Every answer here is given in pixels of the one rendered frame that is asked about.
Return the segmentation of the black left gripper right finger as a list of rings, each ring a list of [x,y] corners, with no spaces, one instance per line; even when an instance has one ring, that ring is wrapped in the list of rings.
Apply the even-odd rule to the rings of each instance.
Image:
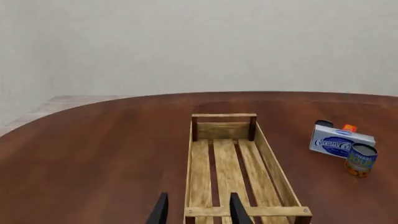
[[[248,216],[243,204],[236,192],[231,193],[229,200],[229,211],[232,224],[252,224],[252,220]]]

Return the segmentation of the wooden slat tray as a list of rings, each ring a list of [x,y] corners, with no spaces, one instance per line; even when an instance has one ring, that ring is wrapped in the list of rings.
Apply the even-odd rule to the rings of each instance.
[[[255,114],[193,114],[183,224],[232,224],[236,192],[252,224],[311,224]]]

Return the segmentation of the blue cream cheese box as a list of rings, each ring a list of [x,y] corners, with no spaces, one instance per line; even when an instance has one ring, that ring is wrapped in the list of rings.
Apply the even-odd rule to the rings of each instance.
[[[376,140],[373,136],[316,124],[309,149],[331,156],[347,158],[349,150],[354,143],[363,143],[374,147]]]

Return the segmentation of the alphabet soup tin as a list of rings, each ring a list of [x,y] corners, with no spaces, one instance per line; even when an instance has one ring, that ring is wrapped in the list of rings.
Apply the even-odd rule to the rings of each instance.
[[[354,143],[345,161],[345,168],[356,177],[368,177],[378,157],[378,151],[363,143]]]

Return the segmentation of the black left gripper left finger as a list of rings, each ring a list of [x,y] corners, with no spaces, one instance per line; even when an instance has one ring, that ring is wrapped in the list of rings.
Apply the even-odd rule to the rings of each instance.
[[[166,192],[162,192],[147,218],[146,224],[166,224],[169,210],[169,198]]]

